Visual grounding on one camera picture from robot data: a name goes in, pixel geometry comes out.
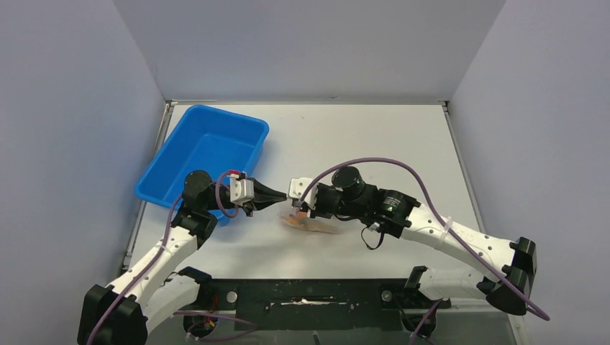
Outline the blue plastic bin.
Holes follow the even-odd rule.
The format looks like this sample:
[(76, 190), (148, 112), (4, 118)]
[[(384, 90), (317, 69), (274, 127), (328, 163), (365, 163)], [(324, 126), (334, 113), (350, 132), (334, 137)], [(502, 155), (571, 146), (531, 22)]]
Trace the blue plastic bin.
[(262, 119), (205, 105), (188, 107), (135, 185), (135, 195), (146, 203), (142, 220), (162, 221), (194, 170), (205, 170), (214, 180), (227, 170), (252, 176), (269, 131)]

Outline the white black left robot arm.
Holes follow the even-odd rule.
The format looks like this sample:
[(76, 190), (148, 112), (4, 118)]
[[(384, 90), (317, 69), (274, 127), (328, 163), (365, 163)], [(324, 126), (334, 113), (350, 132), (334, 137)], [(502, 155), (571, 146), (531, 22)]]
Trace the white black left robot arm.
[(213, 211), (233, 207), (251, 216), (287, 201), (284, 192), (264, 186), (245, 172), (229, 170), (215, 181), (208, 172), (189, 173), (183, 191), (170, 208), (162, 238), (136, 264), (105, 286), (86, 293), (78, 329), (78, 344), (144, 344), (155, 323), (171, 315), (167, 306), (145, 306), (180, 263), (210, 238), (217, 226)]

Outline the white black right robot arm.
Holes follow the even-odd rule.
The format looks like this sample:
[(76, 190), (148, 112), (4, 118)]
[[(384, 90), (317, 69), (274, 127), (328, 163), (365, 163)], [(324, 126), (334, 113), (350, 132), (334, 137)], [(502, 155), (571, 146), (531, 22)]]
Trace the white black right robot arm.
[[(322, 177), (330, 175), (332, 184)], [(545, 314), (530, 299), (537, 273), (536, 244), (481, 233), (441, 216), (422, 189), (425, 202), (397, 190), (366, 183), (353, 162), (328, 169), (304, 184), (299, 200), (311, 217), (352, 218), (381, 239), (392, 236), (437, 250), (466, 265), (465, 270), (414, 267), (404, 288), (408, 303), (451, 298), (485, 300), (494, 308), (516, 316)]]

